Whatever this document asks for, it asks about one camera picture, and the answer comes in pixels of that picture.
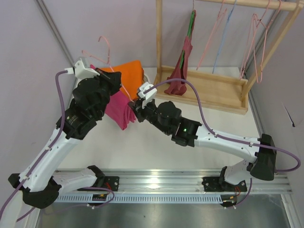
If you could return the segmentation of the pink trousers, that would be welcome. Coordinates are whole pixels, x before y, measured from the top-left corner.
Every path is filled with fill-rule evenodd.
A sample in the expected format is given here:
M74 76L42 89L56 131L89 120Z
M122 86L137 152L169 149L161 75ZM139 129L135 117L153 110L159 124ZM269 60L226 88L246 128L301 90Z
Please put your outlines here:
M128 103L129 99L123 92L118 91L110 97L110 102L106 106L105 114L114 120L121 130L125 130L129 123L137 120Z

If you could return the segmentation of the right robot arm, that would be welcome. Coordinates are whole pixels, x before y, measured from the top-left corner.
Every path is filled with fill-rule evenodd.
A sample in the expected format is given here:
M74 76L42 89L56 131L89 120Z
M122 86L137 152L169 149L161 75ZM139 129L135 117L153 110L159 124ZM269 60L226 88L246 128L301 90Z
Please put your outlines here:
M219 176L203 178L205 192L232 192L239 188L247 190L245 180L256 178L262 181L273 181L276 166L276 150L270 135L261 138L240 137L227 133L211 133L200 122L182 117L181 109L173 102L155 101L143 105L143 100L129 102L139 122L148 121L171 140L180 146L204 147L226 152L242 158L233 166L225 166Z

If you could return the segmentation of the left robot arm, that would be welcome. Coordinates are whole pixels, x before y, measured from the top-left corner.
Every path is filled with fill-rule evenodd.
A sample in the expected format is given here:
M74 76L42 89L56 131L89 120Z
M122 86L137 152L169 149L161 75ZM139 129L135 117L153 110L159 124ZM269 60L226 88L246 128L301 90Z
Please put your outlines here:
M13 188L22 192L26 205L44 209L58 196L74 190L95 190L104 186L105 175L95 165L66 177L55 174L59 164L102 120L110 97L120 91L121 72L93 70L73 90L68 109L56 123L49 142L22 173L10 175Z

